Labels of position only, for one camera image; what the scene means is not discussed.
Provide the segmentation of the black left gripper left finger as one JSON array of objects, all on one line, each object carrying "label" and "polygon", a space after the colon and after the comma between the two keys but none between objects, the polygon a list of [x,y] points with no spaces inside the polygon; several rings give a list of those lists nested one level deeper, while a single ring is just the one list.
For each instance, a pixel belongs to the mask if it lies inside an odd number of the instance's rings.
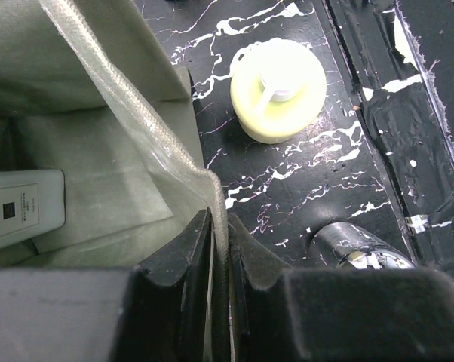
[{"label": "black left gripper left finger", "polygon": [[114,361],[202,361],[212,215],[196,213],[172,241],[138,263],[125,296]]}]

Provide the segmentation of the green canvas bag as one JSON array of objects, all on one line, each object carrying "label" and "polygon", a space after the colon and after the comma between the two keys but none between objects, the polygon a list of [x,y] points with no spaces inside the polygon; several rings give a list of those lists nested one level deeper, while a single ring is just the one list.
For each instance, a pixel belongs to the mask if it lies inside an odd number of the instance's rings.
[{"label": "green canvas bag", "polygon": [[132,1],[0,1],[0,171],[60,196],[27,236],[0,243],[0,267],[136,265],[203,209],[226,260],[189,74]]}]

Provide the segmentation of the white rectangular bottle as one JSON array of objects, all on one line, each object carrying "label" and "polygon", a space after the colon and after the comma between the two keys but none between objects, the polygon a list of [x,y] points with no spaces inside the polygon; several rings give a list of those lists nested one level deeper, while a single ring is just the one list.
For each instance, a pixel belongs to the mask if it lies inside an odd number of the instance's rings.
[{"label": "white rectangular bottle", "polygon": [[65,221],[61,170],[0,172],[0,249],[58,229]]}]

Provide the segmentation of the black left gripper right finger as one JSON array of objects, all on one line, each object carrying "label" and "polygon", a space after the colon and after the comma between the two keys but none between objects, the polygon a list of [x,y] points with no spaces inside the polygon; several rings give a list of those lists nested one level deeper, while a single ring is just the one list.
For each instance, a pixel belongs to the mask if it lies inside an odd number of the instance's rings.
[{"label": "black left gripper right finger", "polygon": [[454,282],[429,268],[297,268],[229,216],[239,361],[454,361]]}]

